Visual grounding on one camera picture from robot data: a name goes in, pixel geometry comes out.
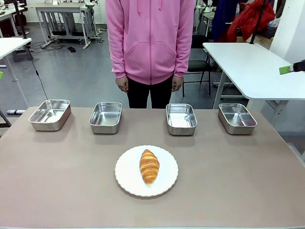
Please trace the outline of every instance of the hand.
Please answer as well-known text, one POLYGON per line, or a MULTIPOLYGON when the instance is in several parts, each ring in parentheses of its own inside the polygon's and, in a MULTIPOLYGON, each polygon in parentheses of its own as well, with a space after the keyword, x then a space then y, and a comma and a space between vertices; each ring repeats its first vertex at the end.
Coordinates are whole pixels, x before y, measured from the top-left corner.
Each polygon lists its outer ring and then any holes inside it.
POLYGON ((120 78, 120 79, 115 79, 115 83, 118 85, 119 89, 122 92, 128 93, 128 78, 127 78, 127 76, 124 76, 123 78, 120 78))
POLYGON ((183 77, 173 76, 172 91, 173 92, 179 91, 182 84, 183 84, 183 77))

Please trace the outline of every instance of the blue clothing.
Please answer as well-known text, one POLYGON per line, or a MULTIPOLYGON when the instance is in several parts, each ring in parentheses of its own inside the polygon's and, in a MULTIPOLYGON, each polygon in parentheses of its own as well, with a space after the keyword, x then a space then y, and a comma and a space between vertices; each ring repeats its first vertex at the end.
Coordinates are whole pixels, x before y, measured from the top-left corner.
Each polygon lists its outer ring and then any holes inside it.
POLYGON ((212 34, 215 42, 218 42, 222 34, 230 26, 236 15, 236 7, 239 0, 219 0, 212 23, 212 34))

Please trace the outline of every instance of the sleeve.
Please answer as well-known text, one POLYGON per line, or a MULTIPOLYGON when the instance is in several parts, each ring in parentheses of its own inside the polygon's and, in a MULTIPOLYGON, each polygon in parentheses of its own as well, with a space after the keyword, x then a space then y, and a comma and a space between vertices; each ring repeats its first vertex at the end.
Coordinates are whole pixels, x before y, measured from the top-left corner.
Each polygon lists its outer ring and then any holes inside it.
POLYGON ((180 16, 177 33, 177 57, 174 75, 183 77, 187 72, 188 60, 191 52, 193 19, 194 19, 194 0, 180 0, 180 16))
POLYGON ((123 54, 124 12, 121 0, 106 0, 105 6, 112 72, 116 78, 122 78, 126 76, 123 54))

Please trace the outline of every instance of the metal container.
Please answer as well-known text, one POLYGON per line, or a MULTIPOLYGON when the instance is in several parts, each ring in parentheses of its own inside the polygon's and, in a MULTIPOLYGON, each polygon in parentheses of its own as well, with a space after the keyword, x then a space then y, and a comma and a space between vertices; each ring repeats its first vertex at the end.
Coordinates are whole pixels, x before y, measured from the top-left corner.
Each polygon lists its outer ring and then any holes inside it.
POLYGON ((30 116, 29 122, 37 131, 58 131, 71 113, 69 100, 46 100, 30 116))
POLYGON ((95 134, 116 134, 119 131, 123 105, 121 103, 98 103, 89 119, 95 134))
POLYGON ((166 106, 168 132, 171 135, 193 135, 197 126, 194 110, 189 104, 166 106))
POLYGON ((219 104, 218 117, 231 135, 250 135, 257 122, 241 104, 219 104))

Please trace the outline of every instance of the white desk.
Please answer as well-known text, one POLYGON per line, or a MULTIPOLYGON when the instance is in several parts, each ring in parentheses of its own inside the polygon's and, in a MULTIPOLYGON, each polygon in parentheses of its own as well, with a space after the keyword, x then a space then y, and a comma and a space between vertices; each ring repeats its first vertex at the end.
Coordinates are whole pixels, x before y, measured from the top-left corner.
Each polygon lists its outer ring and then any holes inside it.
MULTIPOLYGON (((17 29, 16 29, 16 26, 15 26, 15 22, 14 22, 14 18, 13 18, 13 13, 16 12, 15 9, 11 9, 11 10, 4 10, 5 14, 2 14, 0 15, 0 21, 4 21, 6 19, 10 19, 10 23, 13 27, 13 30, 14 30, 14 34, 15 34, 15 37, 18 37, 18 32, 17 32, 17 29)), ((3 37, 3 34, 2 34, 2 31, 1 31, 1 28, 0 28, 0 38, 3 37)), ((5 65, 0 65, 0 68, 6 68, 5 65)))
POLYGON ((94 4, 87 5, 87 3, 63 2, 59 5, 53 5, 51 3, 36 3, 29 5, 28 8, 35 8, 36 10, 46 46, 52 43, 52 39, 50 38, 77 40, 84 39, 85 46, 83 47, 83 50, 85 50, 90 45, 91 39, 102 40, 102 38, 97 35, 95 20, 92 19, 94 18, 92 15, 93 6, 94 4), (65 34, 63 35, 53 33, 53 31, 61 31, 61 26, 60 29, 58 29, 58 26, 54 23, 55 21, 58 21, 55 17, 55 13, 58 14, 59 22, 64 25, 65 29, 63 31, 65 31, 65 34), (76 28, 73 13, 80 15, 83 34, 82 36, 73 33, 76 28), (42 24, 44 24, 44 29, 47 33, 47 36, 44 34, 42 24))
POLYGON ((213 109, 218 108, 226 76, 250 99, 248 109, 260 111, 267 101, 275 109, 273 122, 289 100, 305 100, 305 73, 280 75, 279 68, 290 63, 262 46, 248 43, 203 46, 223 70, 213 109))
POLYGON ((26 108, 29 107, 27 99, 24 96, 24 93, 20 87, 18 79, 16 78, 16 75, 14 73, 14 70, 10 64, 10 60, 7 57, 7 55, 19 49, 21 46, 29 43, 31 40, 32 40, 31 38, 23 39, 19 37, 0 38, 0 59, 2 58, 4 59, 6 67, 10 72, 11 80, 17 86, 17 89, 20 91, 26 108))

